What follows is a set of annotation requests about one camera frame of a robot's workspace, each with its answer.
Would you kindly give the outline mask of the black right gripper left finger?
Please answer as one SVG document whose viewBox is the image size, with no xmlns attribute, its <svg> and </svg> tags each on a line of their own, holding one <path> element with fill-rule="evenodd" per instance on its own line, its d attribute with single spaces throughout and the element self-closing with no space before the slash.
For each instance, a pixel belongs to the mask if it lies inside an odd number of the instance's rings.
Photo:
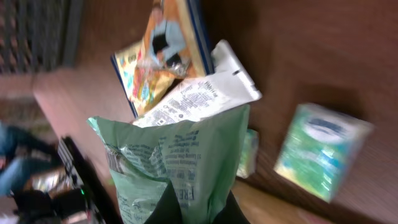
<svg viewBox="0 0 398 224">
<path fill-rule="evenodd" d="M 145 221 L 145 224 L 182 224 L 182 213 L 174 187 L 171 182 L 167 184 L 155 210 Z"/>
</svg>

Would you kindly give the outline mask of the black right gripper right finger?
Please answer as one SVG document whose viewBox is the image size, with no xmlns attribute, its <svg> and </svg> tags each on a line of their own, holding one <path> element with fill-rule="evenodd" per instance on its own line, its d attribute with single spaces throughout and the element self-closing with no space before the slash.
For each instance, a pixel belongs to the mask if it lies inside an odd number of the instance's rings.
<svg viewBox="0 0 398 224">
<path fill-rule="evenodd" d="M 240 209 L 232 191 L 229 192 L 226 205 L 216 218 L 213 224 L 249 224 L 249 221 L 244 216 Z"/>
</svg>

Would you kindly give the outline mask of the teal tissue pack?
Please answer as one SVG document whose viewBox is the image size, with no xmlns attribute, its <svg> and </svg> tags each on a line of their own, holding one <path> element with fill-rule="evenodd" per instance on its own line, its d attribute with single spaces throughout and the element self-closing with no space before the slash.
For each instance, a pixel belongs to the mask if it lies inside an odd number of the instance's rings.
<svg viewBox="0 0 398 224">
<path fill-rule="evenodd" d="M 248 129 L 244 138 L 238 169 L 236 175 L 247 179 L 256 171 L 256 155 L 259 149 L 259 134 L 257 131 Z"/>
</svg>

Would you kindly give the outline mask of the mint green wipes pouch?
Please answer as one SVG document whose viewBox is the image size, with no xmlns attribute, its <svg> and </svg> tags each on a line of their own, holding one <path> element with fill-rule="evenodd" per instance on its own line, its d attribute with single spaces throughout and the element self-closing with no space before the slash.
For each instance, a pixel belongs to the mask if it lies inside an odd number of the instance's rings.
<svg viewBox="0 0 398 224">
<path fill-rule="evenodd" d="M 146 128 L 89 118 L 106 149 L 123 222 L 144 223 L 171 185 L 184 223 L 211 223 L 233 186 L 249 112 L 242 105 L 197 122 Z"/>
</svg>

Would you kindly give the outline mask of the green tissue pack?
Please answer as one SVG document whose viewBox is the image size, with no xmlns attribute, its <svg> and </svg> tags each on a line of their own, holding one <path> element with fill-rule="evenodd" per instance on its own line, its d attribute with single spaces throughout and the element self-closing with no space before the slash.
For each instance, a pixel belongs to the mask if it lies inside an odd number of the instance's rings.
<svg viewBox="0 0 398 224">
<path fill-rule="evenodd" d="M 320 105 L 298 105 L 274 170 L 310 194 L 330 202 L 361 146 L 369 122 Z"/>
</svg>

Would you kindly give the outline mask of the yellow snack bag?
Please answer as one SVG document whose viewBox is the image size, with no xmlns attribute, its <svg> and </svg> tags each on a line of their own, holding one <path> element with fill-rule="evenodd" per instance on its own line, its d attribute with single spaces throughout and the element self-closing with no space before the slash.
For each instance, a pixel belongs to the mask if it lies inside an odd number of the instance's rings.
<svg viewBox="0 0 398 224">
<path fill-rule="evenodd" d="M 134 117 L 152 109 L 177 79 L 214 72 L 199 1 L 154 1 L 141 40 L 111 56 Z"/>
</svg>

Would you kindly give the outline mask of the white cream tube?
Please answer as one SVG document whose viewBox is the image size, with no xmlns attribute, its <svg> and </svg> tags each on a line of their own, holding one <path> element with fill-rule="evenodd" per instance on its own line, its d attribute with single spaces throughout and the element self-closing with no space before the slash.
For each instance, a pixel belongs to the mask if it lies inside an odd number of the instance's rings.
<svg viewBox="0 0 398 224">
<path fill-rule="evenodd" d="M 262 98 L 228 41 L 219 41 L 211 56 L 214 74 L 183 80 L 133 125 L 145 128 L 199 121 Z"/>
</svg>

